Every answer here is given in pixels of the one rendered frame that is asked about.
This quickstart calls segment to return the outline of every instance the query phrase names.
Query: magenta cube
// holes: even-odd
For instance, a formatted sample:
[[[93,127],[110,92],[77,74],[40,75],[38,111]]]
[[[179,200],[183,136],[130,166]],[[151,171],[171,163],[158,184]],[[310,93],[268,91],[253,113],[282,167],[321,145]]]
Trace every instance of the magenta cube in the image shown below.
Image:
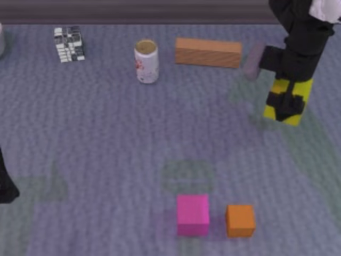
[[[178,195],[176,218],[179,236],[207,235],[209,226],[208,196]]]

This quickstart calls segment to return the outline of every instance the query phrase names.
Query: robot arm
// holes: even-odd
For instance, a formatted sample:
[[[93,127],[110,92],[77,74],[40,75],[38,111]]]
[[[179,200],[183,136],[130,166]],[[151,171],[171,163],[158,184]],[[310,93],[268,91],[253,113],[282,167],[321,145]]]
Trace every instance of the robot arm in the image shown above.
[[[309,15],[331,24],[341,23],[341,0],[312,0]]]

